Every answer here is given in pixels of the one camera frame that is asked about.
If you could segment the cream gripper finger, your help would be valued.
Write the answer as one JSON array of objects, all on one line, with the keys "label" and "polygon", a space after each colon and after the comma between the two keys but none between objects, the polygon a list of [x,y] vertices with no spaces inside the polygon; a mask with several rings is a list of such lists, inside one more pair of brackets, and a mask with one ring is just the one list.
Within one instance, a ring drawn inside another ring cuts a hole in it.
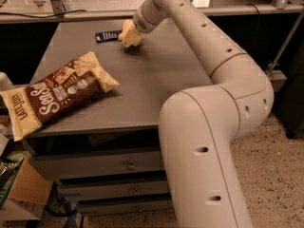
[{"label": "cream gripper finger", "polygon": [[129,30],[128,33],[125,35],[125,38],[122,41],[122,44],[126,47],[136,47],[142,39],[141,35],[134,33],[133,31]]}]

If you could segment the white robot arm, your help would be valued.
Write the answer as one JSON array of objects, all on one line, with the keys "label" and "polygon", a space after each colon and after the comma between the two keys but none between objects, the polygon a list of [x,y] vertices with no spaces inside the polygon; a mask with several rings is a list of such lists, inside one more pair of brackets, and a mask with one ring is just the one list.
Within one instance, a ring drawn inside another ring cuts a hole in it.
[{"label": "white robot arm", "polygon": [[260,126],[274,102],[269,78],[252,57],[192,0],[145,0],[123,24],[124,46],[137,45],[169,17],[210,78],[181,90],[159,117],[162,160],[180,228],[254,228],[230,143]]}]

